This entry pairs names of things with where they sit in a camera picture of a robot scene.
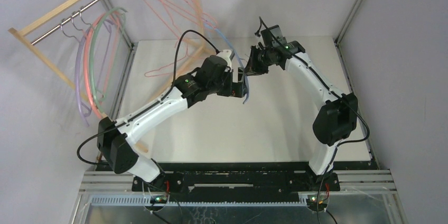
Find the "hanger hook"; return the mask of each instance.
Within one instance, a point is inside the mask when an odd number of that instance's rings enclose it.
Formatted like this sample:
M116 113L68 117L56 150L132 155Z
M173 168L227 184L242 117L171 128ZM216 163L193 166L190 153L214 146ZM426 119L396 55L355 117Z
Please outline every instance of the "hanger hook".
M93 29L94 27L92 26L92 24L91 24L91 23L87 23L87 22L85 22L84 19L82 18L81 10L82 10L83 8L84 8L83 6L79 8L79 17L81 18L81 21L84 22L85 25L89 25L90 28Z
M61 28L61 31L62 31L62 33L66 36L66 37L68 37L68 38L74 38L74 39L76 39L76 41L78 41L78 43L79 43L79 40L76 38L76 36L74 36L74 35L67 35L65 32L64 32L64 28L62 27L62 23L65 21L65 19L62 19L61 20L61 23L59 24L59 27Z
M73 15L74 15L75 13L76 13L76 12L71 13L71 16L70 16L71 24L73 24L73 27L74 27L76 30L78 30L78 31L83 31L83 32L84 32L83 29L79 29L79 28L77 28L76 25L74 24L74 21L73 21Z

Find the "white tabletop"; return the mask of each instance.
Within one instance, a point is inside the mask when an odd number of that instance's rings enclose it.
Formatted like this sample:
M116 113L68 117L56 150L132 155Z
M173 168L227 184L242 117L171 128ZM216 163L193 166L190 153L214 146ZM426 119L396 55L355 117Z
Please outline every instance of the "white tabletop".
M299 41L321 72L335 86L349 93L331 37L287 39ZM250 46L255 44L252 38L230 41L245 59L245 54L250 53ZM228 48L222 40L212 42L220 50ZM144 73L172 63L175 43L176 40L138 43L120 117L147 103L172 77L147 78ZM185 49L181 49L179 58L184 54ZM202 60L197 61L191 69L201 63ZM159 73L172 70L171 66ZM280 67L270 67L269 74L249 77L249 84L250 100L244 105L240 98L211 95L159 124L142 138L149 148L145 155L159 162L308 161L318 143L312 130L318 110L307 92ZM362 131L358 123L350 139L360 138ZM335 160L368 161L370 156L365 143L345 144L339 149Z

